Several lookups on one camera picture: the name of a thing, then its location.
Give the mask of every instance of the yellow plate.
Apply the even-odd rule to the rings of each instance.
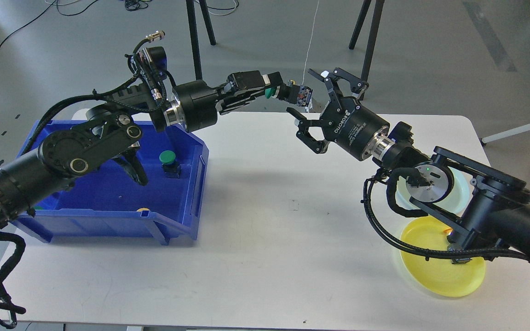
[[[417,218],[410,222],[400,239],[418,247],[447,250],[446,233],[450,229],[433,216]],[[428,262],[422,256],[400,251],[408,272],[425,288],[438,295],[461,297],[475,291],[484,280],[486,262],[474,257],[466,264],[451,264],[450,260],[431,258]]]

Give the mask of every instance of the gray floor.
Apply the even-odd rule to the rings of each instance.
[[[76,12],[90,2],[82,0],[62,10]],[[208,1],[212,6],[231,3]],[[143,11],[127,12],[122,2],[104,0],[76,17],[62,17],[51,8],[9,38],[0,50],[0,160],[15,157],[32,123],[57,101],[88,94],[92,88],[109,90],[130,77],[123,54],[156,29],[167,34],[157,45],[165,47],[177,82],[194,79],[184,2],[149,5]],[[232,15],[212,17],[217,46],[209,45],[198,15],[204,80],[215,86],[229,73],[259,69],[280,71],[285,79],[301,82],[316,5],[313,0],[241,0]],[[0,42],[46,6],[40,0],[0,0]],[[369,21],[356,49],[348,50],[347,44],[360,6],[360,0],[320,1],[309,68],[342,67],[359,75]],[[477,15],[474,20],[470,13]],[[492,32],[499,40],[494,52]],[[502,64],[501,52],[507,54]],[[364,104],[380,114],[464,115],[480,137],[530,122],[530,0],[387,1],[369,82]],[[305,83],[315,89],[319,100],[327,100],[318,81],[306,77]],[[69,107],[59,118],[95,104]],[[281,103],[258,100],[244,110],[284,109]],[[485,151],[494,167],[526,180],[530,188],[530,132],[492,142]],[[62,328],[33,323],[28,330]],[[125,328],[68,325],[67,330]]]

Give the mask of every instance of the green button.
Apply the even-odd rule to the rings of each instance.
[[[276,89],[273,89],[273,88],[271,88],[271,87],[268,88],[267,90],[265,90],[265,97],[266,97],[267,99],[271,98],[271,96],[273,96],[273,94],[275,93],[275,90],[277,90],[277,88],[276,88]]]
[[[163,151],[161,155],[158,156],[158,159],[161,160],[161,163],[170,166],[175,162],[175,152],[174,151]]]

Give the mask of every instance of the stand leg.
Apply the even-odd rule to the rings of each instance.
[[[361,27],[363,26],[365,17],[368,15],[369,6],[371,4],[372,0],[363,0],[361,11],[359,12],[357,23],[355,23],[355,29],[353,30],[353,35],[351,35],[351,42],[349,42],[349,50],[353,50],[355,48],[357,39],[359,39],[359,32],[361,32]]]
[[[506,130],[497,134],[493,134],[492,136],[487,136],[481,139],[482,143],[487,144],[494,140],[499,140],[502,138],[507,138],[509,136],[514,136],[515,134],[520,134],[523,132],[530,131],[530,123],[525,124],[524,126],[519,126],[518,128]]]
[[[202,63],[200,62],[200,45],[197,39],[196,9],[194,0],[185,0],[187,6],[187,20],[190,25],[191,53],[193,54],[193,65],[196,70],[196,80],[202,79]]]
[[[202,15],[204,16],[204,23],[206,24],[206,30],[208,30],[208,38],[210,44],[214,46],[216,44],[216,38],[214,37],[214,29],[212,28],[212,21],[210,21],[210,13],[208,12],[208,5],[206,0],[199,0],[200,8],[202,9]]]
[[[374,57],[375,40],[377,37],[377,30],[379,30],[379,21],[381,19],[381,10],[385,0],[376,0],[374,7],[374,17],[372,17],[372,26],[369,32],[368,47],[365,50],[365,60],[363,62],[363,69],[361,71],[361,79],[368,81],[369,69],[372,66],[372,58]]]

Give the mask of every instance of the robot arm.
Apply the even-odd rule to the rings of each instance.
[[[427,157],[413,147],[408,124],[400,122],[388,134],[389,124],[362,106],[358,97],[343,96],[337,81],[347,80],[351,92],[360,95],[365,83],[359,78],[340,68],[322,75],[309,72],[324,82],[330,103],[319,120],[307,120],[295,109],[288,108],[296,117],[296,136],[315,153],[324,153],[329,142],[334,141],[360,161],[372,157],[379,170],[366,181],[362,203],[372,226],[383,239],[408,253],[450,259],[452,263],[464,263],[477,256],[487,260],[498,256],[516,257],[530,262],[530,191],[525,188],[525,182],[441,147],[435,148],[431,158]],[[311,126],[322,128],[324,140],[317,141],[310,136]],[[473,177],[473,197],[461,217],[435,205],[454,185],[450,167]],[[418,210],[406,210],[396,204],[396,182],[400,177],[406,180],[410,202]],[[387,185],[388,205],[394,212],[405,217],[430,214],[450,226],[453,230],[448,235],[448,251],[413,247],[385,231],[370,203],[371,188],[376,182]]]

